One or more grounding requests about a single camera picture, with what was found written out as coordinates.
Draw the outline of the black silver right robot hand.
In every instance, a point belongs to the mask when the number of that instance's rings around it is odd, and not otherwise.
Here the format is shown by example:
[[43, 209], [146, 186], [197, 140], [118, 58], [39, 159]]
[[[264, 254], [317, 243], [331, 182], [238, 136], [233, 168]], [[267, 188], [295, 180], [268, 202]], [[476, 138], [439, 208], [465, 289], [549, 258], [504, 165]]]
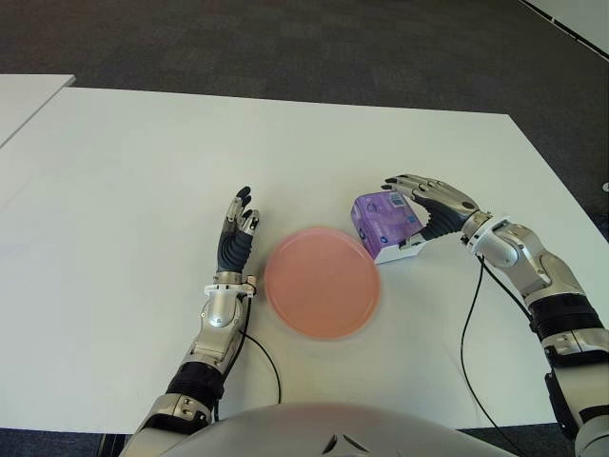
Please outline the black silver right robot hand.
[[400, 249], [423, 246], [455, 232], [463, 233], [468, 241], [492, 217], [468, 195], [437, 179], [401, 174], [387, 178], [382, 189], [398, 192], [428, 213], [426, 225], [401, 241]]

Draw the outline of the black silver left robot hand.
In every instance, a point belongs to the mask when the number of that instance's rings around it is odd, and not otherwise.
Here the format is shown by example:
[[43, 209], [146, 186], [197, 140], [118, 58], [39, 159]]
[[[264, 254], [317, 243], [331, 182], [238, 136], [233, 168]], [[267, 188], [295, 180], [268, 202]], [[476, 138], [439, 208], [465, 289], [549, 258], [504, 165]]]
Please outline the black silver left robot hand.
[[260, 224], [260, 212], [247, 209], [251, 188], [241, 188], [226, 212], [217, 247], [217, 271], [241, 274], [252, 250], [255, 232]]

